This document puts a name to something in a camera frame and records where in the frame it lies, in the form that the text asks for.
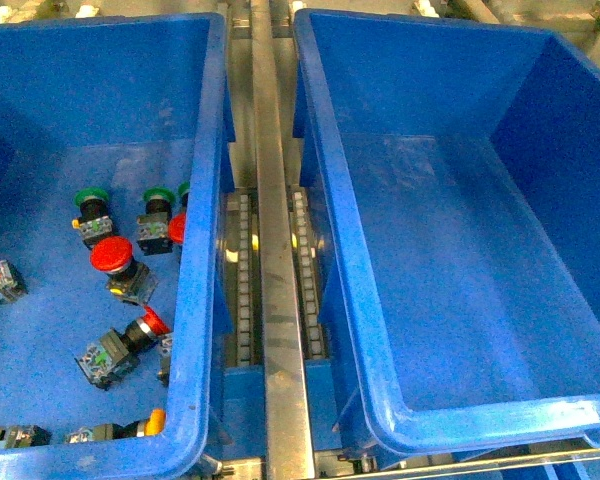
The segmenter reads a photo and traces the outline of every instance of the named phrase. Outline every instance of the blue plastic bin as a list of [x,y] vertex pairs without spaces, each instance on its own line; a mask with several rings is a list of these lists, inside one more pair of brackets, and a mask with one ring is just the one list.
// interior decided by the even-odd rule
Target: blue plastic bin
[[531,29],[302,10],[295,33],[350,455],[600,446],[600,71]]
[[[0,26],[0,258],[29,294],[0,305],[0,426],[35,424],[51,445],[0,451],[0,478],[175,478],[227,440],[222,421],[224,193],[233,189],[227,141],[225,30],[219,15]],[[75,230],[73,196],[98,186],[135,242],[142,193],[191,181],[181,263],[144,257],[159,279],[150,305],[174,329],[171,383],[159,356],[109,391],[74,357],[143,310],[115,300]],[[154,437],[62,444],[81,426],[126,425],[166,408]]]

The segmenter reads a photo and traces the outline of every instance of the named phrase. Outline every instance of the empty blue bin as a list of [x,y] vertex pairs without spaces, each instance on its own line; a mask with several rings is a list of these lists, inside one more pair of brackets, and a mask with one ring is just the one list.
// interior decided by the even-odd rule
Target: empty blue bin
[[[233,127],[224,49],[215,14],[0,26],[0,258],[29,289],[0,305],[0,426],[35,424],[52,435],[48,446],[0,450],[1,479],[175,478],[227,441],[231,321],[219,249]],[[120,384],[99,390],[74,357],[143,310],[115,300],[91,267],[72,228],[73,197],[107,190],[120,234],[135,243],[143,192],[187,180],[181,260],[134,247],[159,280],[150,305],[174,331],[170,386],[157,380],[151,350]],[[167,412],[157,436],[63,444],[82,426],[127,425],[154,408]]]
[[302,10],[295,34],[349,455],[600,447],[600,71],[531,29]]

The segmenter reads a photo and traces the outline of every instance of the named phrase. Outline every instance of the bin floor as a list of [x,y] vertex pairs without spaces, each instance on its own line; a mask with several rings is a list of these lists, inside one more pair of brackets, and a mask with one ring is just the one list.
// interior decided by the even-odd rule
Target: bin floor
[[[178,140],[15,155],[0,181],[0,258],[20,270],[29,295],[0,305],[0,425],[36,424],[60,443],[81,426],[125,425],[165,407],[154,350],[106,392],[90,385],[74,360],[89,342],[111,327],[123,332],[144,311],[114,299],[105,289],[107,276],[91,267],[90,252],[71,226],[80,215],[73,197],[84,187],[105,188],[119,233],[135,245],[143,192],[156,185],[175,191],[189,178],[191,153],[192,141]],[[134,254],[156,273],[150,305],[172,326],[175,250],[144,257],[136,245]]]
[[600,393],[600,324],[487,137],[342,141],[410,408]]

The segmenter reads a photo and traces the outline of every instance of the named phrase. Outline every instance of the electrical component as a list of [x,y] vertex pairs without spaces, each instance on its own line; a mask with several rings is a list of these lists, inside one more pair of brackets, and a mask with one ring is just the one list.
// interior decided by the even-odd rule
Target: electrical component
[[191,185],[185,182],[178,187],[178,195],[180,196],[180,204],[182,208],[180,213],[173,217],[169,222],[169,238],[173,243],[182,246],[184,243],[184,230],[187,223],[187,205],[189,204],[189,191]]
[[145,255],[171,253],[168,229],[175,195],[167,188],[155,187],[144,192],[143,199],[145,215],[138,216],[138,245]]
[[109,194],[103,189],[90,187],[80,190],[74,203],[80,208],[82,216],[73,220],[72,225],[89,250],[116,234],[115,225],[109,216]]
[[6,260],[0,260],[0,303],[14,303],[27,294],[22,276]]
[[148,306],[144,309],[145,315],[127,325],[123,334],[112,328],[76,359],[89,383],[107,390],[138,366],[139,353],[151,348],[160,335],[170,332],[156,312]]
[[147,420],[139,420],[121,427],[115,423],[105,423],[96,427],[82,427],[64,437],[64,443],[101,442],[120,438],[149,437],[164,430],[167,414],[161,408],[151,412]]
[[48,445],[51,434],[36,426],[0,427],[0,450]]
[[158,286],[149,267],[133,258],[133,245],[124,237],[109,237],[91,251],[91,265],[109,276],[107,290],[124,303],[146,305]]
[[169,376],[171,375],[171,349],[173,348],[173,333],[167,333],[160,337],[160,342],[156,347],[160,355],[160,371],[158,380],[165,387],[169,386]]

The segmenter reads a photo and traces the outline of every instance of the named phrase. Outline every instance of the bin rim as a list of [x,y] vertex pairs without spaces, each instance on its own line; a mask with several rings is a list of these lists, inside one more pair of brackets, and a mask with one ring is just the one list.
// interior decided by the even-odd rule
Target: bin rim
[[[450,453],[580,437],[600,448],[600,395],[557,397],[467,408],[414,411],[405,403],[395,371],[373,266],[329,85],[313,30],[314,17],[355,18],[435,29],[513,31],[555,41],[600,81],[600,69],[562,36],[528,27],[485,25],[336,10],[301,9],[294,36],[306,97],[307,126],[316,144],[333,236],[349,335],[367,426],[380,445],[397,455]],[[368,348],[358,349],[366,344]],[[375,354],[361,351],[373,350]]]

